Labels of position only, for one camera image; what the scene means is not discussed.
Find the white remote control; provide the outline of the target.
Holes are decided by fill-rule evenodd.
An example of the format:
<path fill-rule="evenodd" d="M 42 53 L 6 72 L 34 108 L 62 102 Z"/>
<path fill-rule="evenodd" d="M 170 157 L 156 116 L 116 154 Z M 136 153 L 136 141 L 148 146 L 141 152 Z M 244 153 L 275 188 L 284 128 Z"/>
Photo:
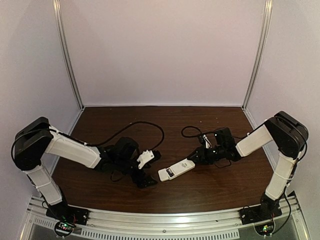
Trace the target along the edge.
<path fill-rule="evenodd" d="M 187 158 L 171 165 L 167 168 L 172 170 L 172 172 L 175 174 L 174 176 L 170 176 L 170 180 L 179 177 L 180 175 L 183 175 L 184 173 L 192 170 L 195 167 L 195 163 L 191 160 L 188 160 Z"/>

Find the white battery cover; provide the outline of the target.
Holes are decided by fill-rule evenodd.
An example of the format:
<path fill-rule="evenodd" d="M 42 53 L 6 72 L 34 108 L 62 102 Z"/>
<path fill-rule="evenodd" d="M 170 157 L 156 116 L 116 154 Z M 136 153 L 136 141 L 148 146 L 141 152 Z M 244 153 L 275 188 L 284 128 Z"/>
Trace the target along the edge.
<path fill-rule="evenodd" d="M 161 182 L 169 181 L 171 179 L 166 168 L 160 169 L 158 171 L 158 176 Z"/>

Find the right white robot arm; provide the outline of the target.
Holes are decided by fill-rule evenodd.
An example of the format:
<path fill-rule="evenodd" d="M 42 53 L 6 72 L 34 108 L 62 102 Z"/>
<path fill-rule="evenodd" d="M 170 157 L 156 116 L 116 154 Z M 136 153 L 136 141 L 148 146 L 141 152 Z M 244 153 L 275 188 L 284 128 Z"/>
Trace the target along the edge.
<path fill-rule="evenodd" d="M 294 177 L 298 163 L 308 149 L 308 129 L 284 111 L 265 120 L 244 137 L 237 138 L 232 135 L 228 127 L 215 129 L 211 134 L 215 137 L 216 145 L 214 146 L 206 142 L 207 132 L 195 135 L 201 146 L 187 157 L 188 160 L 200 165 L 213 165 L 222 159 L 237 162 L 271 142 L 276 144 L 277 165 L 260 202 L 261 205 L 269 208 L 274 207 L 284 195 Z"/>

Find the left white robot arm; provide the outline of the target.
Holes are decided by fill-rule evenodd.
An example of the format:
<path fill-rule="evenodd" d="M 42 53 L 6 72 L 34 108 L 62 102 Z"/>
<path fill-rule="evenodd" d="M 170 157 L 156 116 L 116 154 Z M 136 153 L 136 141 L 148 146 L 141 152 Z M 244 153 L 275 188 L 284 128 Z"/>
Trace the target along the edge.
<path fill-rule="evenodd" d="M 156 154 L 151 150 L 140 152 L 132 138 L 121 137 L 107 147 L 91 145 L 59 131 L 46 117 L 39 117 L 16 134 L 10 154 L 14 164 L 33 182 L 49 206 L 60 206 L 66 201 L 42 164 L 44 154 L 62 157 L 98 172 L 116 170 L 130 175 L 140 189 L 158 183 L 143 170 Z"/>

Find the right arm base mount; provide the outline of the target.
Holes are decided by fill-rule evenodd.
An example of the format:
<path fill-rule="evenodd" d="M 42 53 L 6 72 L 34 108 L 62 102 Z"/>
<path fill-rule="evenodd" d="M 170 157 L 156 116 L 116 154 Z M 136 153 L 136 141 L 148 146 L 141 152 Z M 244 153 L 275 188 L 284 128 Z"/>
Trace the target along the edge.
<path fill-rule="evenodd" d="M 276 231 L 274 218 L 282 215 L 279 209 L 281 198 L 273 200 L 265 193 L 257 206 L 244 206 L 238 212 L 242 225 L 253 224 L 255 232 L 261 237 L 271 237 Z"/>

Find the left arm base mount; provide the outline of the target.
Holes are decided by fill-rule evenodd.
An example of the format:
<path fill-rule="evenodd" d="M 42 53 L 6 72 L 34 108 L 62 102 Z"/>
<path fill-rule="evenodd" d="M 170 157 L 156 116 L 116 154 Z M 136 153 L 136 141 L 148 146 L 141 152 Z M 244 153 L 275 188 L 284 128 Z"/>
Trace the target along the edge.
<path fill-rule="evenodd" d="M 58 220 L 53 231 L 59 238 L 65 239 L 73 233 L 77 225 L 87 224 L 90 211 L 86 208 L 70 206 L 61 189 L 60 192 L 62 201 L 57 204 L 51 205 L 45 198 L 43 199 L 47 205 L 46 216 Z"/>

